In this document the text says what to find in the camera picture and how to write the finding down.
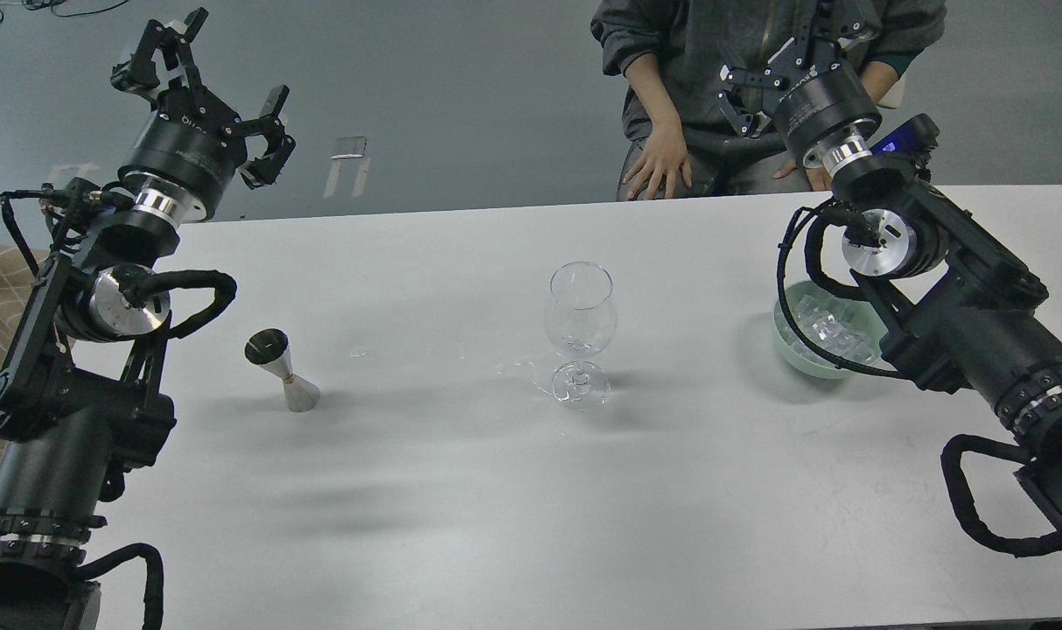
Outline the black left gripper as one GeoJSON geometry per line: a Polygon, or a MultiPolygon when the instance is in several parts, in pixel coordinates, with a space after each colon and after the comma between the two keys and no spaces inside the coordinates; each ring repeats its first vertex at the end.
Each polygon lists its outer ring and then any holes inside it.
{"type": "Polygon", "coordinates": [[[250,190],[258,190],[275,184],[296,148],[282,123],[288,85],[271,89],[258,118],[240,121],[238,112],[204,87],[191,44],[208,16],[206,8],[195,8],[183,21],[148,21],[139,42],[110,75],[112,88],[152,104],[150,119],[116,172],[119,182],[134,191],[147,177],[178,186],[199,201],[199,210],[186,218],[194,222],[215,218],[236,167],[250,190]],[[226,127],[232,138],[224,135],[226,127]],[[243,163],[243,142],[236,138],[262,138],[263,154],[243,163]]]}

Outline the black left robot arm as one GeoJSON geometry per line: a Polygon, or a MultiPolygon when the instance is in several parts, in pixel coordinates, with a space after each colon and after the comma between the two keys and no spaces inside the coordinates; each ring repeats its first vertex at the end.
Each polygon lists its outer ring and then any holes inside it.
{"type": "Polygon", "coordinates": [[[129,472],[152,466],[175,427],[160,391],[168,342],[221,316],[238,286],[216,270],[154,267],[181,227],[213,218],[232,178],[274,184],[296,146],[286,85],[243,118],[200,79],[192,42],[207,16],[151,20],[112,69],[112,87],[150,104],[115,180],[0,194],[32,271],[0,370],[0,629],[95,629],[99,578],[134,559],[142,626],[162,626],[162,555],[132,543],[87,561],[86,545],[106,525],[99,503],[122,497],[129,472]]]}

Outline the person right hand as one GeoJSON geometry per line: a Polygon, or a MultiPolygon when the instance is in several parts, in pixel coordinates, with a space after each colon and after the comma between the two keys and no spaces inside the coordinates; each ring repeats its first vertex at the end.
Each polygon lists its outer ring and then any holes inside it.
{"type": "Polygon", "coordinates": [[[650,136],[632,148],[620,176],[618,195],[635,200],[671,200],[693,183],[688,146],[676,116],[654,119],[650,136]]]}

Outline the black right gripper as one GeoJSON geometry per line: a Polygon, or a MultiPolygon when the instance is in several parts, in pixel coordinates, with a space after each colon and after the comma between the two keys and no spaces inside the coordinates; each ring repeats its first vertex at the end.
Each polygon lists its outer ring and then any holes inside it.
{"type": "Polygon", "coordinates": [[[880,33],[883,17],[871,1],[803,1],[802,37],[789,38],[760,69],[723,65],[719,110],[742,138],[758,138],[772,124],[799,168],[841,169],[870,158],[883,116],[850,65],[862,66],[880,33]]]}

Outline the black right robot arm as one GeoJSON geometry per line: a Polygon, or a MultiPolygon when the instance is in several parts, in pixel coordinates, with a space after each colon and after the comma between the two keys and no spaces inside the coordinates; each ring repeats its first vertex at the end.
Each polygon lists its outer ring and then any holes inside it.
{"type": "Polygon", "coordinates": [[[1015,557],[1062,554],[1062,342],[1035,316],[1048,296],[1026,263],[930,184],[938,127],[918,115],[870,146],[883,118],[849,64],[874,39],[867,1],[806,1],[793,35],[763,71],[722,71],[722,112],[743,136],[774,125],[800,166],[827,169],[832,195],[792,215],[788,254],[806,233],[807,274],[835,297],[870,304],[887,331],[881,376],[947,392],[972,389],[1014,443],[958,435],[940,454],[955,518],[967,537],[1015,557]],[[1016,479],[1045,515],[1047,535],[1006,538],[975,509],[961,467],[979,453],[1020,464],[1016,479]]]}

